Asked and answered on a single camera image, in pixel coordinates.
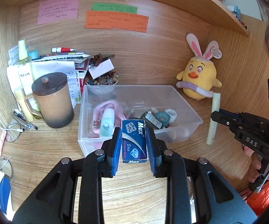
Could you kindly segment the person right hand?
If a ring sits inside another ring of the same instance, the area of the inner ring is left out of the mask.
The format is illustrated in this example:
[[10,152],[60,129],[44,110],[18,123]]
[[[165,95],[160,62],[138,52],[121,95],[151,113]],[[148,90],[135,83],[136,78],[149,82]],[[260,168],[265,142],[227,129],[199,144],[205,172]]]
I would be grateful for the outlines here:
[[254,182],[256,178],[259,176],[258,170],[261,168],[261,162],[258,160],[257,154],[251,150],[250,148],[243,145],[243,151],[244,153],[251,157],[251,164],[249,166],[249,169],[247,171],[247,177],[249,182]]

